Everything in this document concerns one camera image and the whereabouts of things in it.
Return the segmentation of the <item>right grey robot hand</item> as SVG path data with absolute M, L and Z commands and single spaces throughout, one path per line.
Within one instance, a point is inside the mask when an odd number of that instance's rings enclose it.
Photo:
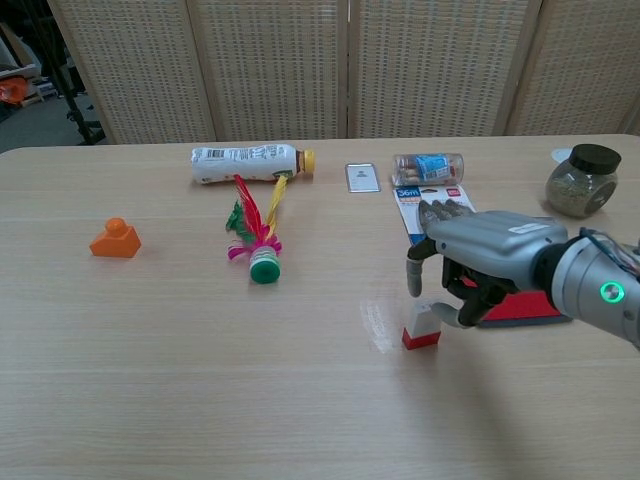
M 434 220 L 426 203 L 418 207 L 425 238 L 412 245 L 406 257 L 409 294 L 422 293 L 426 259 L 443 258 L 442 287 L 463 301 L 459 309 L 435 303 L 433 311 L 444 323 L 474 328 L 509 295 L 541 291 L 534 280 L 538 257 L 568 241 L 567 229 L 553 219 L 508 211 L 472 212 Z

